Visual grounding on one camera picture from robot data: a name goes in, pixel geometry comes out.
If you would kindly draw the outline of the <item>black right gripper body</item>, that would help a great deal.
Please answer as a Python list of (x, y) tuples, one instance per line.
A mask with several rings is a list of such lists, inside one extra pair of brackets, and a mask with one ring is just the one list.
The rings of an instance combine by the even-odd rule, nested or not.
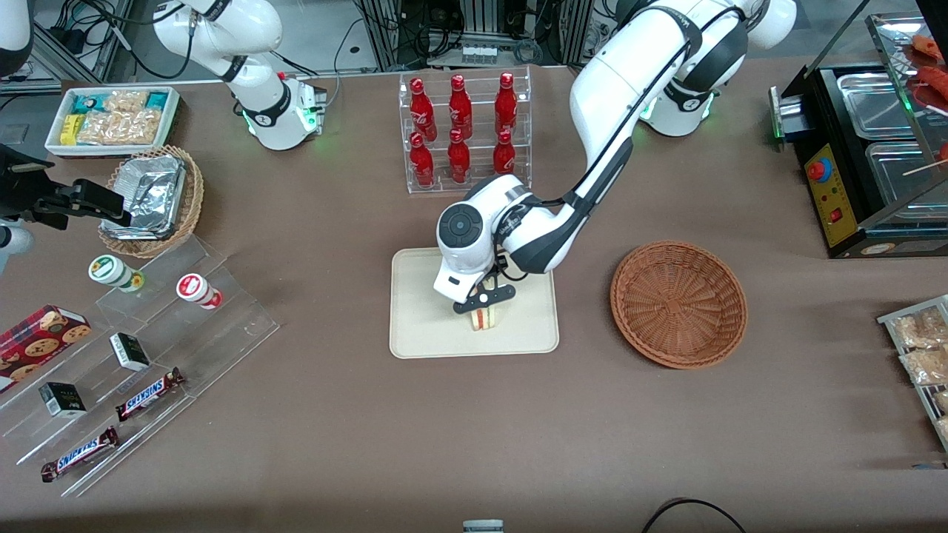
[(47, 170), (54, 164), (1, 145), (1, 217), (17, 220), (54, 193)]

